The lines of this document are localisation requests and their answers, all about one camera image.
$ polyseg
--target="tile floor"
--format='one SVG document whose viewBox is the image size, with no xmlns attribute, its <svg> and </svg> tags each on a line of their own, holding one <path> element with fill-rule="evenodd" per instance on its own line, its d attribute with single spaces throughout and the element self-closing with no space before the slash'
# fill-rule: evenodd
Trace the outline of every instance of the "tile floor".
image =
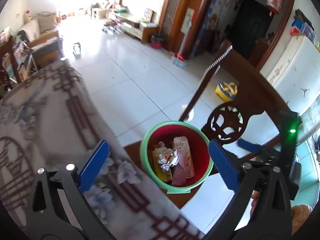
<svg viewBox="0 0 320 240">
<path fill-rule="evenodd" d="M 193 58 L 188 68 L 181 69 L 171 63 L 167 51 L 123 33 L 106 34 L 101 28 L 101 21 L 75 17 L 62 22 L 60 34 L 65 56 L 81 73 L 95 106 L 125 146 L 141 140 L 160 122 L 179 119 L 181 106 L 189 103 L 213 56 Z M 81 43 L 81 59 L 72 54 L 75 42 Z M 212 78 L 194 107 L 192 125 L 202 128 L 211 111 L 223 103 L 214 93 L 216 84 L 233 80 L 223 69 Z M 182 211 L 206 233 L 232 195 L 219 175 L 210 176 Z M 245 225 L 248 219 L 247 211 L 241 223 Z"/>
</svg>

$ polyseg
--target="yellow wrapper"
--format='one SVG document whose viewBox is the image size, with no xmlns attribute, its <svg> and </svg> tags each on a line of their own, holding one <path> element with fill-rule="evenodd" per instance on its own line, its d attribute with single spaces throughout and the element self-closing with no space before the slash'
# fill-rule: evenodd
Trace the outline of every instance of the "yellow wrapper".
<svg viewBox="0 0 320 240">
<path fill-rule="evenodd" d="M 155 174 L 159 179 L 161 179 L 164 182 L 167 182 L 169 180 L 172 180 L 172 173 L 171 170 L 169 169 L 168 172 L 163 172 L 162 168 L 160 167 L 160 164 L 157 163 L 158 157 L 157 155 L 152 152 L 152 158 L 153 158 L 153 165 L 155 167 Z"/>
</svg>

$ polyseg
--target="silver screw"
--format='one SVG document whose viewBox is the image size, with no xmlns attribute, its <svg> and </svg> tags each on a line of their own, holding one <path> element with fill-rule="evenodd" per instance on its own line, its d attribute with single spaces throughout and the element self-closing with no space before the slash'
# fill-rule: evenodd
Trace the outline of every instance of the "silver screw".
<svg viewBox="0 0 320 240">
<path fill-rule="evenodd" d="M 37 172 L 38 172 L 38 174 L 44 173 L 44 168 L 39 168 Z"/>
<path fill-rule="evenodd" d="M 281 169 L 278 166 L 274 166 L 273 171 L 276 173 L 279 173 L 281 171 Z"/>
<path fill-rule="evenodd" d="M 246 170 L 249 170 L 249 169 L 251 169 L 252 165 L 251 165 L 250 163 L 243 163 L 243 164 L 242 164 L 242 167 L 243 167 L 244 169 L 246 169 Z"/>
</svg>

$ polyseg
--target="blue gripper pad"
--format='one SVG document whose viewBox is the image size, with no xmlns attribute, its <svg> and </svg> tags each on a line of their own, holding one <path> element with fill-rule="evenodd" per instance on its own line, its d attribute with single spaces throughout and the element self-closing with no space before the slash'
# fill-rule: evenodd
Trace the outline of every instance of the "blue gripper pad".
<svg viewBox="0 0 320 240">
<path fill-rule="evenodd" d="M 253 143 L 250 143 L 250 142 L 247 142 L 243 139 L 239 139 L 237 141 L 237 144 L 240 148 L 244 149 L 244 150 L 247 150 L 251 153 L 259 153 L 260 150 L 258 148 L 258 146 L 256 144 L 253 144 Z"/>
<path fill-rule="evenodd" d="M 212 140 L 209 143 L 209 154 L 227 188 L 236 192 L 240 187 L 239 175 L 225 155 L 223 148 Z"/>
<path fill-rule="evenodd" d="M 108 156 L 109 144 L 106 141 L 102 141 L 100 145 L 95 148 L 95 152 L 79 174 L 78 189 L 81 194 L 91 188 Z"/>
</svg>

